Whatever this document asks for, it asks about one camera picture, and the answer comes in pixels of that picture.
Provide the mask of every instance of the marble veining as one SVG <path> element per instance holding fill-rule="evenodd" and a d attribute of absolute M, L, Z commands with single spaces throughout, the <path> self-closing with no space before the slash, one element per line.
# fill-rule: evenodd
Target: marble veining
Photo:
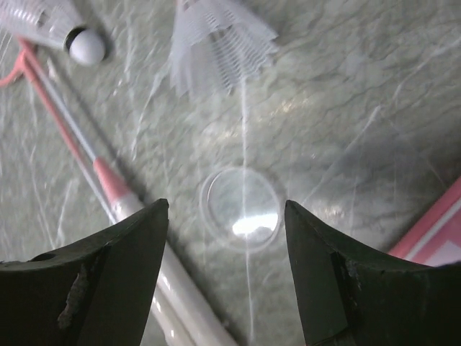
<path fill-rule="evenodd" d="M 280 52 L 246 86 L 245 158 L 330 225 L 388 250 L 461 174 L 458 0 L 252 0 Z M 145 202 L 168 198 L 170 242 L 241 345 L 303 345 L 285 233 L 222 247 L 198 195 L 241 164 L 241 90 L 192 104 L 169 87 L 174 1 L 76 0 L 111 45 L 101 66 L 41 59 L 98 149 Z M 0 74 L 17 46 L 0 40 Z M 0 260 L 108 226 L 24 80 L 0 90 Z M 143 345 L 165 345 L 151 316 Z"/>

